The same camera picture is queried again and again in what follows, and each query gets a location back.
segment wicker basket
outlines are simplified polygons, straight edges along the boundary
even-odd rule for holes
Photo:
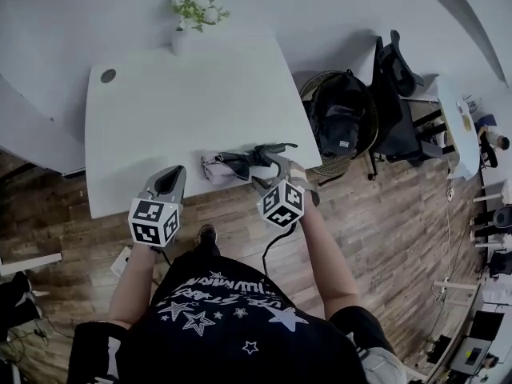
[[[323,71],[320,74],[315,75],[310,78],[306,84],[300,89],[298,92],[301,96],[301,99],[307,100],[316,89],[329,78],[335,77],[339,75],[341,71]],[[356,145],[356,155],[353,157],[342,156],[342,157],[324,157],[322,156],[322,165],[313,168],[312,171],[326,177],[339,177],[344,175],[345,172],[350,168],[350,164],[352,161],[365,152],[367,152],[371,146],[374,144],[375,139],[377,138],[378,133],[378,116],[377,109],[375,104],[372,103],[366,109],[366,112],[361,118],[361,122],[359,124],[359,134],[358,134],[358,143]]]

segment white vase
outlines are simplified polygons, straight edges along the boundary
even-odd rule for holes
[[[173,32],[173,36],[171,39],[171,47],[174,55],[181,56],[183,54],[183,47],[185,45],[187,30],[186,29],[176,29]]]

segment white star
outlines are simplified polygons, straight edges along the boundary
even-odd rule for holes
[[[215,273],[210,270],[210,273],[211,273],[211,276],[210,276],[211,278],[225,278],[224,276],[221,275],[221,272]]]
[[[246,342],[246,345],[242,347],[242,350],[245,350],[249,354],[259,351],[258,348],[256,347],[257,343],[258,342]]]
[[[179,315],[180,311],[193,310],[191,307],[187,307],[187,304],[189,304],[189,303],[179,304],[179,303],[171,302],[169,307],[166,307],[165,309],[160,310],[159,313],[166,313],[166,312],[170,311],[171,312],[170,315],[173,318],[173,322],[175,322],[176,317]]]
[[[288,307],[284,310],[278,310],[273,307],[266,306],[265,307],[269,312],[274,314],[275,317],[272,317],[269,322],[271,323],[277,323],[281,322],[286,326],[286,328],[289,331],[294,332],[295,331],[295,323],[304,323],[309,324],[306,320],[303,318],[300,318],[295,315],[295,309],[293,307]]]
[[[205,326],[212,326],[215,323],[211,320],[208,320],[205,318],[205,311],[202,313],[196,314],[195,316],[190,313],[183,313],[186,318],[189,319],[188,322],[183,326],[183,329],[194,329],[197,334],[199,334],[202,337],[202,332],[205,329]]]
[[[238,318],[242,318],[243,316],[247,316],[248,313],[246,312],[246,309],[239,309],[237,308],[234,313],[234,316],[238,316]]]

